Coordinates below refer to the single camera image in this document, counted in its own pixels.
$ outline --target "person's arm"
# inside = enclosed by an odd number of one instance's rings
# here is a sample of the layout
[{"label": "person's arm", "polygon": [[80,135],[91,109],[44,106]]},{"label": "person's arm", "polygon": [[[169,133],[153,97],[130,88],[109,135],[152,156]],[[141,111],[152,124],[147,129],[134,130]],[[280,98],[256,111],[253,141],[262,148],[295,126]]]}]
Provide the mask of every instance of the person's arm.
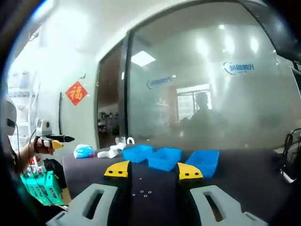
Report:
[{"label": "person's arm", "polygon": [[20,155],[19,153],[16,153],[17,173],[23,173],[27,169],[30,159],[33,158],[37,152],[40,154],[53,154],[54,149],[45,147],[40,138],[37,140],[35,145],[34,140],[35,139],[32,139],[21,148]]}]

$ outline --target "dark table surface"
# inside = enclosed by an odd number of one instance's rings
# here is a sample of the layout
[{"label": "dark table surface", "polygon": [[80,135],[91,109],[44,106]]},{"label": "dark table surface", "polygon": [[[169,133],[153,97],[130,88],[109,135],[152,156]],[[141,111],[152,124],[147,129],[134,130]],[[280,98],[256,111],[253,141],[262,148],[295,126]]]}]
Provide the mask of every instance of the dark table surface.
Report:
[{"label": "dark table surface", "polygon": [[[191,153],[184,151],[181,162]],[[272,160],[276,155],[270,149],[220,150],[215,175],[204,180],[204,184],[217,185],[240,202],[243,212],[270,222],[292,193],[292,186],[276,172]],[[91,184],[101,183],[106,168],[120,161],[123,161],[121,154],[113,159],[65,156],[63,168],[71,198]],[[132,194],[135,196],[132,196],[131,225],[177,225],[175,180],[174,171],[149,168],[146,161],[132,164]]]}]

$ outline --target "window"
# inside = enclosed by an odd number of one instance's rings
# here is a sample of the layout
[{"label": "window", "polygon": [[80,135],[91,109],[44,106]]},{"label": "window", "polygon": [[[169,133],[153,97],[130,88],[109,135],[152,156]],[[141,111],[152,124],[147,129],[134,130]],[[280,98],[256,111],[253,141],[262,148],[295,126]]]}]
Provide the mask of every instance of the window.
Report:
[{"label": "window", "polygon": [[179,9],[132,32],[128,134],[193,148],[283,144],[300,120],[289,66],[239,3]]}]

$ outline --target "blue plastic bin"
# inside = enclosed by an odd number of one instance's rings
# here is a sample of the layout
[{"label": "blue plastic bin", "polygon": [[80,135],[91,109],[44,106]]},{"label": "blue plastic bin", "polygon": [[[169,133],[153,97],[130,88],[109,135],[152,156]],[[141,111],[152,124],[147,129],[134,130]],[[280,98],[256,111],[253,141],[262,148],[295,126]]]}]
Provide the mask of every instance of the blue plastic bin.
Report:
[{"label": "blue plastic bin", "polygon": [[153,154],[153,148],[148,145],[137,145],[122,151],[123,159],[131,162],[140,163]]},{"label": "blue plastic bin", "polygon": [[149,167],[171,171],[181,159],[182,150],[164,147],[157,150],[149,158]]},{"label": "blue plastic bin", "polygon": [[216,150],[195,151],[186,164],[197,167],[204,178],[212,178],[218,163],[220,152]]}]

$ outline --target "ceiling light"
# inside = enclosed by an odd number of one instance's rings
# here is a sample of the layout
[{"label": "ceiling light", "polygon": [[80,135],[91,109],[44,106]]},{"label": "ceiling light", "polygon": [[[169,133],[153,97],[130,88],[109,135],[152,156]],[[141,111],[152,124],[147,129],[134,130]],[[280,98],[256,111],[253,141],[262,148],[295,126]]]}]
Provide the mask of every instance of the ceiling light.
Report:
[{"label": "ceiling light", "polygon": [[235,46],[234,46],[234,42],[233,42],[233,39],[230,38],[230,36],[227,36],[225,38],[225,45],[226,45],[226,50],[233,54],[234,53],[234,49],[235,49]]},{"label": "ceiling light", "polygon": [[258,51],[259,48],[259,43],[257,41],[256,38],[252,37],[250,40],[250,46],[251,46],[251,50],[256,53]]},{"label": "ceiling light", "polygon": [[131,58],[131,61],[134,64],[139,65],[140,67],[148,65],[150,62],[153,62],[155,60],[156,60],[155,58],[153,58],[151,55],[149,55],[145,51],[141,51],[141,52],[137,53],[136,55],[132,56],[132,58]]},{"label": "ceiling light", "polygon": [[202,40],[202,39],[198,39],[197,40],[197,49],[198,52],[203,55],[203,57],[207,58],[208,54],[209,54],[209,46],[207,45],[207,43]]}]

